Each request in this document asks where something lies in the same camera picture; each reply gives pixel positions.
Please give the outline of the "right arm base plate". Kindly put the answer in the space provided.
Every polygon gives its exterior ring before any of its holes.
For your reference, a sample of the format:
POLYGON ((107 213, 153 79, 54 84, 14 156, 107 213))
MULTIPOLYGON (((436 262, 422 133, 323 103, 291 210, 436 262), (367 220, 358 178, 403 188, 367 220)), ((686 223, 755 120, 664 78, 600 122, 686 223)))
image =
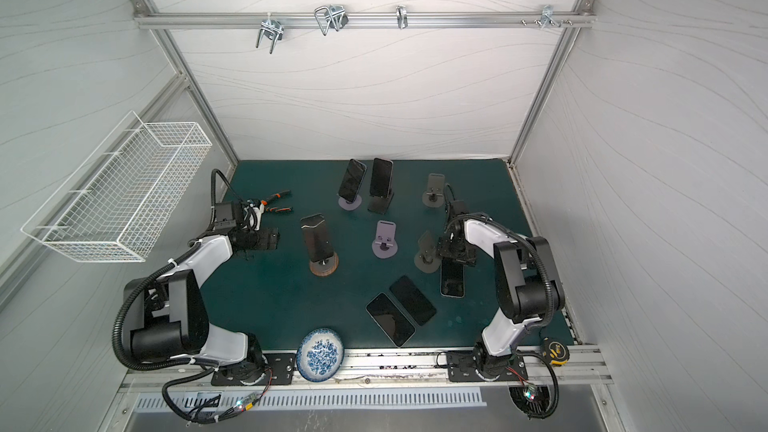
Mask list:
POLYGON ((527 382, 529 379, 522 357, 493 356, 479 349, 441 352, 436 365, 447 370, 452 383, 527 382))

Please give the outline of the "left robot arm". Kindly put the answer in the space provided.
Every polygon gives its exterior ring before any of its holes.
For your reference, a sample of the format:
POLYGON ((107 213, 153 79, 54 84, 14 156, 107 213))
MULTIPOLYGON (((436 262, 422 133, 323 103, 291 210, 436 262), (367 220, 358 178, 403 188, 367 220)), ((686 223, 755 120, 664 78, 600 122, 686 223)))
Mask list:
POLYGON ((262 224, 283 192, 253 200, 234 195, 211 201, 206 229, 176 259, 124 288, 111 333, 113 352, 131 370, 151 371, 197 364, 224 380, 250 385, 269 366, 257 338, 210 322, 201 288, 237 252, 273 250, 279 232, 262 224))

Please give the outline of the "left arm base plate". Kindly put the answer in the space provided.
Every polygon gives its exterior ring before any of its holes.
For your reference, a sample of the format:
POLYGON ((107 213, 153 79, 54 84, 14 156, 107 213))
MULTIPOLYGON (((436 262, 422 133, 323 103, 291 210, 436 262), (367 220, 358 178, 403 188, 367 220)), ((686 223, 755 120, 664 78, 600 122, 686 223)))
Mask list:
POLYGON ((212 386, 290 385, 295 370, 294 353, 266 353, 256 363, 243 361, 213 374, 212 386))

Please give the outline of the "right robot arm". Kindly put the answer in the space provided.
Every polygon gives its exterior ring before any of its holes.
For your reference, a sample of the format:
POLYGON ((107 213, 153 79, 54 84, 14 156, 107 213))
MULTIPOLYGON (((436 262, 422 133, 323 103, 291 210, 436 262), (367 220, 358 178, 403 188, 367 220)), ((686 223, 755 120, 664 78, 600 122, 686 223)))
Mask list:
POLYGON ((453 197, 445 201, 446 222, 436 252, 441 258, 441 294, 465 295, 464 268, 479 252, 493 259, 498 309, 472 352, 450 368, 471 370, 476 380, 495 381, 525 366, 519 346, 534 330, 547 327, 565 305, 564 291, 549 242, 527 237, 472 213, 453 197))

